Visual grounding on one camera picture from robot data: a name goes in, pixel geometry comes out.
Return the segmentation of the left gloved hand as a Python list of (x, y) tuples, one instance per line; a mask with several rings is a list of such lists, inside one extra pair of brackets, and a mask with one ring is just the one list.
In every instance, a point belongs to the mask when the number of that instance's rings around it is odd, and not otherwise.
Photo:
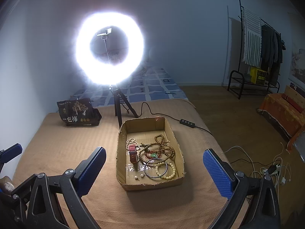
[(7, 195), (11, 195), (12, 191), (14, 191), (14, 184), (8, 176), (4, 176), (0, 179), (0, 189), (3, 193)]

